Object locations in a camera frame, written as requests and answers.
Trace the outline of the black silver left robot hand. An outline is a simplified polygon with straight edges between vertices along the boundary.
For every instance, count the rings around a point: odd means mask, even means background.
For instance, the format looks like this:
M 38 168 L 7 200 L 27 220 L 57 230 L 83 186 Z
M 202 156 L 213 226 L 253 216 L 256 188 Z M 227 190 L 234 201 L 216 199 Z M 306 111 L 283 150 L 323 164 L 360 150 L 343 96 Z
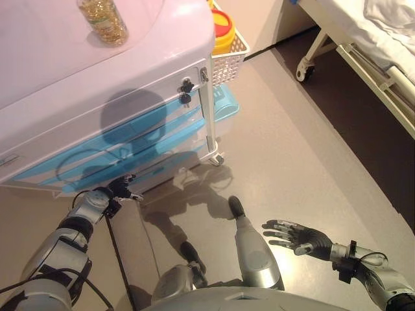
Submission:
M 136 175 L 127 174 L 121 176 L 108 184 L 108 188 L 112 191 L 115 198 L 129 199 L 142 202 L 144 197 L 142 194 L 135 194 L 129 189 L 129 185 L 135 180 Z

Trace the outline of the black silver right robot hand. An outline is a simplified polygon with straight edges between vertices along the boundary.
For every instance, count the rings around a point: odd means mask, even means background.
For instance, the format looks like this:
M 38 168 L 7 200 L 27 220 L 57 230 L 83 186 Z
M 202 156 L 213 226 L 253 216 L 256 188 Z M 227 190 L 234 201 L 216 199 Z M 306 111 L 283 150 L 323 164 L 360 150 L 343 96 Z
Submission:
M 287 220 L 268 220 L 262 228 L 272 246 L 290 249 L 296 256 L 330 261 L 333 242 L 321 231 Z

